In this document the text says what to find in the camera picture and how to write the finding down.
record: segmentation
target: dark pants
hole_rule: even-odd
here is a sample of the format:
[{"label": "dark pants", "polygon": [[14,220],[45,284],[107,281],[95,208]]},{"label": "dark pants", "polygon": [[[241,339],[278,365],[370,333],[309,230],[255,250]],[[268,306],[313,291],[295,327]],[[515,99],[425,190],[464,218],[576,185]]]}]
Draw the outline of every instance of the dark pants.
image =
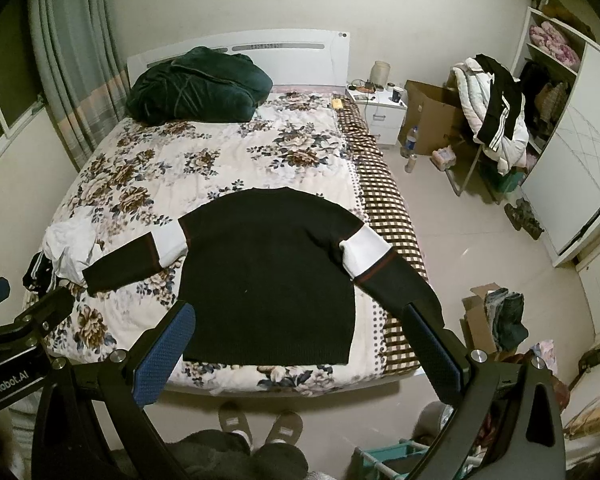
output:
[{"label": "dark pants", "polygon": [[[250,454],[243,437],[219,430],[198,431],[167,447],[192,479],[302,480],[309,469],[296,446],[265,444]],[[121,451],[113,453],[120,469],[130,474],[128,457],[124,460]]]}]

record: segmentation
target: dark green blanket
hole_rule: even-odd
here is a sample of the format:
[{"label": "dark green blanket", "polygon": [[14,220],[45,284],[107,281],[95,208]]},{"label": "dark green blanket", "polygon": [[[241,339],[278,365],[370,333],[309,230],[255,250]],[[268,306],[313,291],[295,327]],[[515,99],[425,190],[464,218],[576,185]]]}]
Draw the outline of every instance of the dark green blanket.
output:
[{"label": "dark green blanket", "polygon": [[126,110],[150,125],[174,119],[245,123],[271,86],[269,76],[248,56],[197,46],[144,72],[131,89]]}]

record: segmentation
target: window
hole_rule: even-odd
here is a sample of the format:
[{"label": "window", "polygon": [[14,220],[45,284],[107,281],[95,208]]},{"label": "window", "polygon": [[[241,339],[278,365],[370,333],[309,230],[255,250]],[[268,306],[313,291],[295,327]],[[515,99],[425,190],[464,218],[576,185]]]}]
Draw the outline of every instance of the window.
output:
[{"label": "window", "polygon": [[41,92],[27,0],[11,0],[0,14],[0,154],[30,120]]}]

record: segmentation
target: sweater sleeve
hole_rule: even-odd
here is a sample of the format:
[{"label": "sweater sleeve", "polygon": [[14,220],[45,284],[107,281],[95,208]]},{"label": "sweater sleeve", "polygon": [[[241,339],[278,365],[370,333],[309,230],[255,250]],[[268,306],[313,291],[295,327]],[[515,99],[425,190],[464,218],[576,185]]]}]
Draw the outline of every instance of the sweater sleeve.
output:
[{"label": "sweater sleeve", "polygon": [[144,280],[186,253],[187,240],[179,221],[154,228],[84,269],[88,293]]},{"label": "sweater sleeve", "polygon": [[392,316],[409,303],[425,306],[444,325],[438,297],[422,276],[369,225],[340,242],[342,265],[354,282]]}]

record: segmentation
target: striped curtain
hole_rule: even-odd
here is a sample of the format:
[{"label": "striped curtain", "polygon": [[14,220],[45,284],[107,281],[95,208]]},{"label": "striped curtain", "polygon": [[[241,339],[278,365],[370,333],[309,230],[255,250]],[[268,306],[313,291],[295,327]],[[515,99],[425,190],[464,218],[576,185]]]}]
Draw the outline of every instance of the striped curtain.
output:
[{"label": "striped curtain", "polygon": [[51,111],[81,168],[123,118],[128,79],[106,0],[29,0],[29,25]]}]

